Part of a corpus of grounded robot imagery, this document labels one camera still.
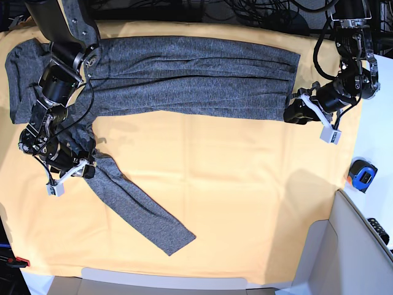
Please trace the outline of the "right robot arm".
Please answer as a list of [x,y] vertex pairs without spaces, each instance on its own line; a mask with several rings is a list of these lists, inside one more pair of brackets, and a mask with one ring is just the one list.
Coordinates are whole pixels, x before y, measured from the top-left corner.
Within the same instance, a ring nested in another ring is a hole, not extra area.
[[38,156],[49,174],[90,179],[95,174],[89,152],[75,153],[61,143],[60,125],[68,116],[72,94],[82,85],[80,70],[98,47],[98,27],[89,16],[85,1],[26,1],[41,33],[50,42],[50,61],[39,79],[42,90],[18,147]]

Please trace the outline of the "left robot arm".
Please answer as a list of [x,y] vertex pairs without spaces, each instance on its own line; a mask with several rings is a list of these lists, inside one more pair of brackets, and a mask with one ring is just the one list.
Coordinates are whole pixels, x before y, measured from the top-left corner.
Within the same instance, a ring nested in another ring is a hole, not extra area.
[[[317,73],[329,83],[315,82],[311,88],[301,88],[286,99],[284,121],[304,125],[311,121],[327,120],[337,130],[341,118],[362,99],[371,98],[379,89],[378,62],[374,55],[371,28],[371,10],[367,1],[331,1],[324,7],[309,9],[297,1],[293,4],[305,12],[326,12],[333,9],[313,50]],[[335,45],[340,55],[340,70],[336,76],[327,74],[318,62],[322,41],[335,22]]]

